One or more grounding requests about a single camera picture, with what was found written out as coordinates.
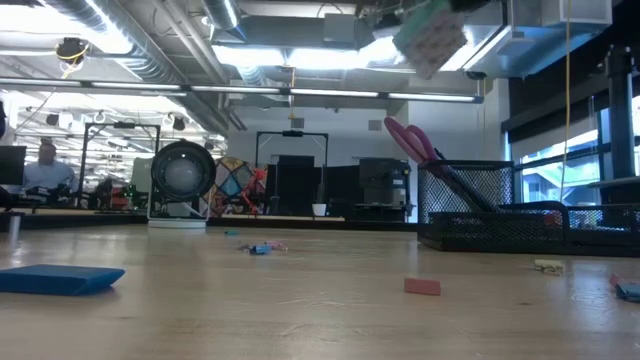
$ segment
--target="table surface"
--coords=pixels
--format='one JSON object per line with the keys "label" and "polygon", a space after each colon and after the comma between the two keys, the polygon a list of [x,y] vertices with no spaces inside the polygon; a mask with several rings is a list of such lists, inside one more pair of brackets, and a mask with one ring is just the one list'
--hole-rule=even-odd
{"label": "table surface", "polygon": [[[0,266],[122,267],[106,293],[0,293],[0,358],[634,359],[640,304],[612,271],[637,259],[441,253],[394,232],[111,226],[0,237]],[[252,256],[241,243],[283,242]],[[566,260],[563,277],[533,270]],[[405,276],[442,296],[403,292]]]}

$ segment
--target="person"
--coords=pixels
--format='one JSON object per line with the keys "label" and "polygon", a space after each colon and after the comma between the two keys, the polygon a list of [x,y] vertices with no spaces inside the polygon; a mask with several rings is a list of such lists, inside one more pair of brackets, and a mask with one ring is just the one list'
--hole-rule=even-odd
{"label": "person", "polygon": [[56,189],[58,185],[66,185],[73,192],[78,190],[78,178],[73,169],[65,163],[57,161],[56,147],[51,143],[42,143],[38,149],[38,162],[24,167],[23,190],[34,187]]}

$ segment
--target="blue object on table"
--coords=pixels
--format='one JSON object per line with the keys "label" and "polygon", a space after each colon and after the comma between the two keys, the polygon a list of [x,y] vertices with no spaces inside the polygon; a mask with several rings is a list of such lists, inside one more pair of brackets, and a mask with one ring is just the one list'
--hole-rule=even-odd
{"label": "blue object on table", "polygon": [[251,255],[267,255],[271,253],[270,245],[253,245],[249,249]]}
{"label": "blue object on table", "polygon": [[640,285],[618,283],[616,295],[622,300],[640,303]]}
{"label": "blue object on table", "polygon": [[123,269],[86,266],[32,265],[0,270],[0,292],[45,295],[87,295],[107,289]]}

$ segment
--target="wire mesh organizer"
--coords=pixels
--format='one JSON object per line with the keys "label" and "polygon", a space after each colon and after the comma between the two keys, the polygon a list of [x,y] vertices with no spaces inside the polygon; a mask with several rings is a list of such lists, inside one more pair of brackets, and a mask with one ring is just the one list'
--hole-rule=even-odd
{"label": "wire mesh organizer", "polygon": [[445,251],[635,256],[608,250],[637,247],[640,256],[640,205],[513,201],[511,162],[424,163],[418,170],[418,238]]}

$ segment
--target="pink eraser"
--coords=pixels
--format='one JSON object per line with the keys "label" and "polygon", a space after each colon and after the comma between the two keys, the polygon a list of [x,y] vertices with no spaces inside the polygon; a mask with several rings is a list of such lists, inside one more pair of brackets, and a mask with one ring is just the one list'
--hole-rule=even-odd
{"label": "pink eraser", "polygon": [[611,277],[609,278],[609,284],[613,287],[615,287],[616,285],[618,285],[618,283],[620,282],[620,276],[618,276],[618,274],[611,274]]}
{"label": "pink eraser", "polygon": [[440,296],[440,282],[435,280],[404,278],[404,292]]}

